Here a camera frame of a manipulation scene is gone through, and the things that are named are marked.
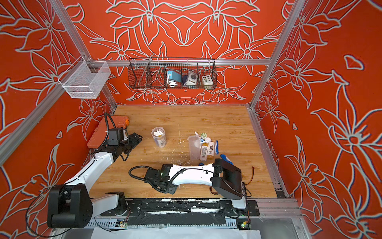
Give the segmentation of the clear jar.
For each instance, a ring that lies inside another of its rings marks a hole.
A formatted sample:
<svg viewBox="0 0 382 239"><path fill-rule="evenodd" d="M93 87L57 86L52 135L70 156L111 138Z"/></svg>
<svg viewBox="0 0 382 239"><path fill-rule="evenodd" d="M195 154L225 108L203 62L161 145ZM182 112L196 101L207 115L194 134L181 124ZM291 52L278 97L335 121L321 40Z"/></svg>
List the clear jar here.
<svg viewBox="0 0 382 239"><path fill-rule="evenodd" d="M200 160L200 156L201 156L200 138L196 135L191 135L188 137L188 142L189 142L190 160Z"/></svg>
<svg viewBox="0 0 382 239"><path fill-rule="evenodd" d="M151 135L158 147L164 148L166 146L167 139L165 135L165 130L162 127L155 127L154 129L152 129Z"/></svg>

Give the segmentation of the orange cap lotion bottle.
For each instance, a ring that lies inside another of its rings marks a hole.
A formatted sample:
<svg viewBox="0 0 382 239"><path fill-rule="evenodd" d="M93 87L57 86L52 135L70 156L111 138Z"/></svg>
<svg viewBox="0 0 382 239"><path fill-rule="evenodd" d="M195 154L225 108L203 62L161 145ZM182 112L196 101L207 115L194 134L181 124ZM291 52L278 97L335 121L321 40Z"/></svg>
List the orange cap lotion bottle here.
<svg viewBox="0 0 382 239"><path fill-rule="evenodd" d="M207 159L213 159L214 154L215 154L215 144L214 142L210 141L208 145Z"/></svg>

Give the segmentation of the small toothpaste tube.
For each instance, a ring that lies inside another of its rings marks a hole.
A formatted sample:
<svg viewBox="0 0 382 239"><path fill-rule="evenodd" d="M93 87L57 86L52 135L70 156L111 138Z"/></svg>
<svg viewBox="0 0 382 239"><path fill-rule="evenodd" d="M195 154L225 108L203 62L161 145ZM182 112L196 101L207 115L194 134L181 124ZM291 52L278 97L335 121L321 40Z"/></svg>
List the small toothpaste tube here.
<svg viewBox="0 0 382 239"><path fill-rule="evenodd" d="M198 137L199 141L202 139L199 133L197 133L196 131L195 131L195 135Z"/></svg>

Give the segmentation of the packaged toothbrush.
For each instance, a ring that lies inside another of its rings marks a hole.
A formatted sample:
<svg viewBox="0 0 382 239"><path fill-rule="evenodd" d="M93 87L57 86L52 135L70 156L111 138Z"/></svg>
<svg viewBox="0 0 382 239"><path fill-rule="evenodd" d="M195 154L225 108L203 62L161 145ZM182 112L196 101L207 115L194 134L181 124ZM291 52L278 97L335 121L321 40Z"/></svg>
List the packaged toothbrush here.
<svg viewBox="0 0 382 239"><path fill-rule="evenodd" d="M215 155L219 155L219 143L218 143L218 140L215 141L215 144L214 144L214 153Z"/></svg>

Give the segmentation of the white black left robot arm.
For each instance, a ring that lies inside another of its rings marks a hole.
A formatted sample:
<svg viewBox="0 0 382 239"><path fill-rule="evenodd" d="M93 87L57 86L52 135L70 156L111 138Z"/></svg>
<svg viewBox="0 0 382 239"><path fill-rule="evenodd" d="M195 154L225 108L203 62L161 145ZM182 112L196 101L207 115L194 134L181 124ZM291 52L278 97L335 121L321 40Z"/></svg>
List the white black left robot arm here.
<svg viewBox="0 0 382 239"><path fill-rule="evenodd" d="M128 211L123 192L111 192L92 199L89 192L103 172L119 157L126 160L143 137L128 134L124 128L110 129L106 141L93 158L75 176L48 194L47 225L52 229L84 228L94 217L107 211L124 214Z"/></svg>

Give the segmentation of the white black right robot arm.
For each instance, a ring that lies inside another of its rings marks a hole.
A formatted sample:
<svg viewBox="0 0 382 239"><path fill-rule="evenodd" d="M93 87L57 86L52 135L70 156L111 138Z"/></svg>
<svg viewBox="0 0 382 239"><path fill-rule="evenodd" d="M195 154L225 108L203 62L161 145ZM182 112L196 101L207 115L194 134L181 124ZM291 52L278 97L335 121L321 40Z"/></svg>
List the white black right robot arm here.
<svg viewBox="0 0 382 239"><path fill-rule="evenodd" d="M164 194L175 194L179 185L198 184L212 187L223 198L231 200L235 209L246 209L242 171L233 164L217 158L201 166L164 164L161 169L149 168L144 182Z"/></svg>

